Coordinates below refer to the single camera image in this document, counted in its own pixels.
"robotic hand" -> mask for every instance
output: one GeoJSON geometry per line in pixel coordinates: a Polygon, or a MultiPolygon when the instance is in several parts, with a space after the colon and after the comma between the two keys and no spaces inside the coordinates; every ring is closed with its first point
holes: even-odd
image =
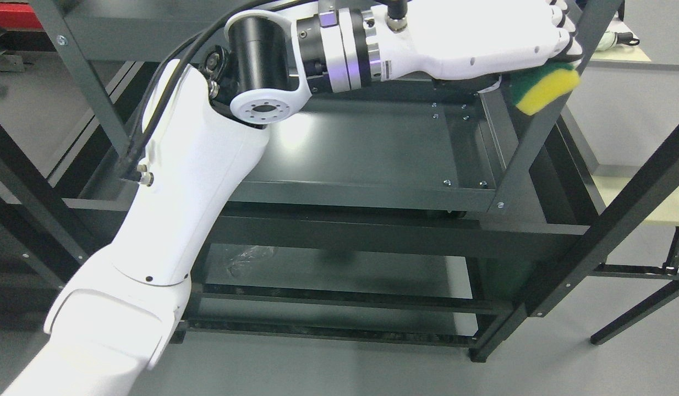
{"type": "Polygon", "coordinates": [[[141,120],[148,142],[136,156],[141,186],[130,211],[53,303],[43,327],[50,341],[5,395],[128,394],[176,329],[194,259],[264,153],[264,125],[313,94],[415,71],[460,80],[581,58],[562,0],[383,3],[299,20],[247,10],[224,24],[231,51],[212,48],[197,69],[165,65],[141,120]]]}

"black metal leg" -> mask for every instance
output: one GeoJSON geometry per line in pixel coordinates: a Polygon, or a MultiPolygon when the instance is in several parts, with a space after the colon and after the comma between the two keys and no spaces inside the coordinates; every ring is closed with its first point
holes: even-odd
{"type": "Polygon", "coordinates": [[[97,248],[95,238],[0,125],[0,181],[23,208],[78,262],[97,248]]]}
{"type": "MultiPolygon", "coordinates": [[[[672,244],[670,245],[670,252],[662,268],[662,270],[667,269],[673,269],[674,274],[677,275],[677,269],[679,269],[679,227],[675,230],[675,236],[672,238],[672,244]]],[[[606,341],[611,340],[614,336],[678,297],[679,280],[673,280],[594,334],[591,337],[591,343],[594,345],[606,343],[606,341]]]]}
{"type": "Polygon", "coordinates": [[[679,186],[679,125],[550,271],[538,271],[526,287],[528,313],[544,316],[679,186]]]}
{"type": "Polygon", "coordinates": [[[679,227],[675,228],[675,236],[672,237],[670,251],[663,268],[679,268],[679,227]]]}
{"type": "Polygon", "coordinates": [[[679,297],[679,280],[673,280],[652,296],[644,299],[641,303],[631,308],[628,312],[619,316],[616,320],[609,323],[608,326],[602,328],[596,334],[592,335],[591,343],[594,345],[601,345],[606,341],[611,340],[614,336],[623,332],[630,326],[633,326],[638,321],[642,320],[654,311],[665,306],[665,304],[679,297]]]}
{"type": "Polygon", "coordinates": [[[62,288],[75,271],[78,263],[50,238],[39,233],[18,213],[13,205],[0,198],[0,228],[4,235],[13,236],[23,249],[19,254],[44,281],[54,288],[62,288]]]}
{"type": "Polygon", "coordinates": [[[513,313],[503,322],[500,328],[496,330],[493,336],[489,338],[480,348],[470,348],[469,356],[474,363],[486,363],[486,359],[506,338],[510,337],[516,328],[528,318],[528,313],[525,310],[525,305],[521,304],[518,308],[513,310],[513,313]]]}

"metal bracket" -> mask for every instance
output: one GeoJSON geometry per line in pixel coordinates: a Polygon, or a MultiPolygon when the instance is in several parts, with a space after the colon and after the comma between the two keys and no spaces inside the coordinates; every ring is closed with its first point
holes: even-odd
{"type": "Polygon", "coordinates": [[[337,25],[337,7],[335,0],[318,0],[317,15],[320,17],[320,26],[329,28],[337,25]]]}

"red object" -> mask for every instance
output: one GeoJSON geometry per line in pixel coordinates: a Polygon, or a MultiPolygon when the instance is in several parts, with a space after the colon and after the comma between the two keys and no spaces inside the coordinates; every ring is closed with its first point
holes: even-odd
{"type": "Polygon", "coordinates": [[[33,8],[25,3],[0,3],[0,26],[5,29],[43,29],[33,8]]]}

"green scouring pad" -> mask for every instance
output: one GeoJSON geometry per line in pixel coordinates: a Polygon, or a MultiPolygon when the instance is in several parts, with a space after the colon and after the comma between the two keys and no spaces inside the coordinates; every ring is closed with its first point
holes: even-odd
{"type": "Polygon", "coordinates": [[[532,116],[579,85],[579,73],[569,63],[551,62],[511,73],[511,99],[532,116]]]}

